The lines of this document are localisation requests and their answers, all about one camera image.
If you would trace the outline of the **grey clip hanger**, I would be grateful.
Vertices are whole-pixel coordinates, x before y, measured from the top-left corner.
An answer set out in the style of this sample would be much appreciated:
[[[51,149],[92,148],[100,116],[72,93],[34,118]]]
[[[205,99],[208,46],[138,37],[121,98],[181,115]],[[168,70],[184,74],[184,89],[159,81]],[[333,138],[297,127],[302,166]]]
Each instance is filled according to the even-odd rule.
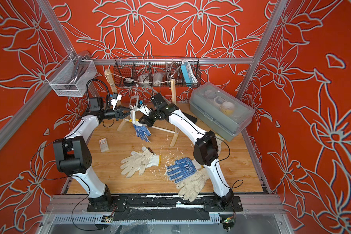
[[[130,121],[133,123],[135,120],[138,120],[139,121],[139,119],[137,118],[137,115],[136,115],[136,113],[137,112],[139,112],[139,111],[137,111],[136,109],[137,109],[137,104],[138,104],[138,101],[139,101],[139,96],[132,96],[131,98],[130,98],[130,108],[131,108],[131,114],[130,114]],[[161,114],[161,119],[159,119],[158,121],[160,121],[160,120],[165,120],[165,115],[163,114],[163,113],[161,113],[160,112],[160,114]]]

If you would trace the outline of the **wooden drying rack stand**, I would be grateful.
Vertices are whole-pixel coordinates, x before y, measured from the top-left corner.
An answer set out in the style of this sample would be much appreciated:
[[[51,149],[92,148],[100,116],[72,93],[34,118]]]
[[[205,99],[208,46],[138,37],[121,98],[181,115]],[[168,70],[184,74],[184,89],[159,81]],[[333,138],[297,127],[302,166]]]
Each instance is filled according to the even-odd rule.
[[[113,74],[111,73],[111,71],[109,69],[106,69],[105,70],[105,77],[108,81],[108,83],[110,84],[111,86],[111,89],[112,91],[116,91],[116,85],[115,85],[115,81],[114,81],[114,78],[113,78]],[[173,100],[173,104],[174,106],[176,106],[176,81],[175,79],[170,79],[169,80],[170,84],[171,84],[171,92],[172,92],[172,100]],[[178,136],[179,136],[179,133],[180,133],[180,121],[182,120],[182,117],[178,117],[176,116],[176,113],[173,112],[171,115],[168,116],[168,120],[169,120],[169,123],[173,124],[175,126],[175,130],[174,131],[170,131],[170,130],[166,130],[166,129],[163,129],[163,128],[157,128],[155,126],[152,126],[152,128],[156,128],[156,129],[159,129],[161,131],[167,131],[167,132],[170,132],[170,133],[173,133],[173,138],[172,138],[172,141],[171,141],[171,144],[170,144],[170,147],[174,147],[176,142],[177,142],[177,139],[178,139]],[[124,118],[120,125],[118,126],[117,128],[117,131],[120,132],[124,125],[129,122],[130,120],[128,118]]]

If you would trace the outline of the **white cotton glove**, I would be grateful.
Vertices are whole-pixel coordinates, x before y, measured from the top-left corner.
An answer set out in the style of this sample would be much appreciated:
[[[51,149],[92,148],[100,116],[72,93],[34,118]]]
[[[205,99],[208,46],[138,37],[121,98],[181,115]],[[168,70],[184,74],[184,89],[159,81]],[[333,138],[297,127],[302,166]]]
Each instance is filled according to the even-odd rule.
[[[141,152],[132,151],[131,155],[121,161],[121,175],[132,177],[135,172],[143,175],[146,168],[159,166],[161,156],[155,154],[150,148],[143,146]]]

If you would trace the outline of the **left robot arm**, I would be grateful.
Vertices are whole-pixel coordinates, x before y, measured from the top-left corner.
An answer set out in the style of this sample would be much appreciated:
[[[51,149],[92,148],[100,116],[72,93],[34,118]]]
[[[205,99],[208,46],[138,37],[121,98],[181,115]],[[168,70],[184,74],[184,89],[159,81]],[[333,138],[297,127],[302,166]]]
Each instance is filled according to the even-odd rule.
[[[110,190],[100,181],[92,168],[92,155],[87,143],[93,131],[104,120],[121,120],[130,115],[130,108],[117,106],[122,95],[107,92],[106,97],[89,97],[88,106],[79,124],[62,139],[53,143],[59,172],[73,177],[87,192],[91,205],[108,210],[113,205]]]

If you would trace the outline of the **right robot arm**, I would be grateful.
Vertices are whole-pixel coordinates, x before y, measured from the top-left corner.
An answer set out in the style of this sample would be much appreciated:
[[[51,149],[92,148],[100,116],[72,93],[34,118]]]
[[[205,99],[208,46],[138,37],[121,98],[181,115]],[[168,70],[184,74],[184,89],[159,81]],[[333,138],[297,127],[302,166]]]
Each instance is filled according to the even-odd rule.
[[[201,166],[197,168],[192,165],[188,175],[178,171],[185,159],[178,160],[167,168],[168,177],[177,185],[179,196],[184,200],[194,201],[209,179],[217,203],[222,209],[232,205],[234,188],[228,185],[221,170],[217,143],[219,137],[213,131],[207,132],[198,127],[191,120],[191,116],[183,113],[174,103],[168,103],[161,94],[152,96],[151,102],[154,108],[147,107],[142,101],[136,104],[138,110],[143,113],[139,123],[152,127],[156,121],[166,120],[174,125],[194,144],[194,160],[191,162],[197,162]]]

